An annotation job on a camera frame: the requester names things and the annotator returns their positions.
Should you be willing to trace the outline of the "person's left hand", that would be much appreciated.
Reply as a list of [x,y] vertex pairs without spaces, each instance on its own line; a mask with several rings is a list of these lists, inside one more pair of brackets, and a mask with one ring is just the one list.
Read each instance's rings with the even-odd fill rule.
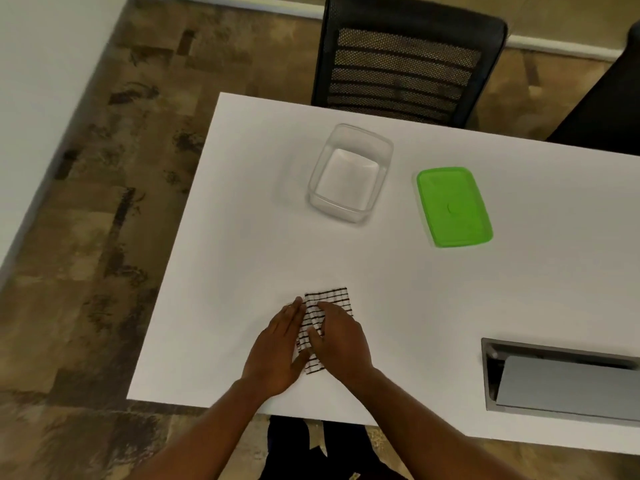
[[283,306],[254,342],[244,364],[241,380],[255,391],[259,404],[286,391],[302,371],[292,371],[297,337],[306,314],[306,304],[298,296]]

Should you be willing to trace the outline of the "person's right hand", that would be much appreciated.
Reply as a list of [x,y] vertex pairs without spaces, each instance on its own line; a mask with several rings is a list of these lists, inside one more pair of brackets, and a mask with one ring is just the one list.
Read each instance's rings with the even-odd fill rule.
[[341,306],[320,301],[324,313],[324,356],[317,356],[325,369],[352,390],[374,371],[371,352],[359,322]]

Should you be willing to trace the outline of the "person's right forearm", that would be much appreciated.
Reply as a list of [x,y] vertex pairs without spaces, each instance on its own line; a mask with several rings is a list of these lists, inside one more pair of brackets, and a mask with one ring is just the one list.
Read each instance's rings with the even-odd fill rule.
[[378,369],[341,382],[371,414],[413,480],[527,480]]

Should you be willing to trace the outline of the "person's left forearm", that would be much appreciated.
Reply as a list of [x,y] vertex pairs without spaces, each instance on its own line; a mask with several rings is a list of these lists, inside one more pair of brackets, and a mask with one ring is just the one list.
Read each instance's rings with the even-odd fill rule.
[[126,480],[217,480],[268,398],[259,380],[235,381],[192,428],[135,468]]

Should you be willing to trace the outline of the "person's black trousers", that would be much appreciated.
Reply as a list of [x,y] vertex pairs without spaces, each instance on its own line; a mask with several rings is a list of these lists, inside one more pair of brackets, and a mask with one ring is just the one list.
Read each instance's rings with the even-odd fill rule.
[[272,415],[259,480],[407,480],[375,452],[363,425],[323,421],[325,452],[310,447],[307,423]]

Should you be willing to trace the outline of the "clear plastic container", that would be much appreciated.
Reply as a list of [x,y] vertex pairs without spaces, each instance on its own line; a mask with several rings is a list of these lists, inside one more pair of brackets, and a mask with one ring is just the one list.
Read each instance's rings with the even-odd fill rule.
[[386,137],[341,123],[334,127],[311,174],[308,202],[342,221],[361,224],[384,185],[394,144]]

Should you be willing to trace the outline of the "green container lid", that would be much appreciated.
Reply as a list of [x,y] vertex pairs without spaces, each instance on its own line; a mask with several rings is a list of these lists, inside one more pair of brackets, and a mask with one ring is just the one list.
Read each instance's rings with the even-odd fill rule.
[[417,174],[416,183],[436,247],[460,248],[492,240],[489,214],[470,170],[464,167],[425,169]]

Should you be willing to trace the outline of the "black mesh office chair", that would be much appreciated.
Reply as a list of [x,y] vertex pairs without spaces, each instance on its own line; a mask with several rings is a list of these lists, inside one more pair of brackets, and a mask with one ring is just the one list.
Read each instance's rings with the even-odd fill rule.
[[426,0],[326,0],[311,105],[465,128],[507,37]]

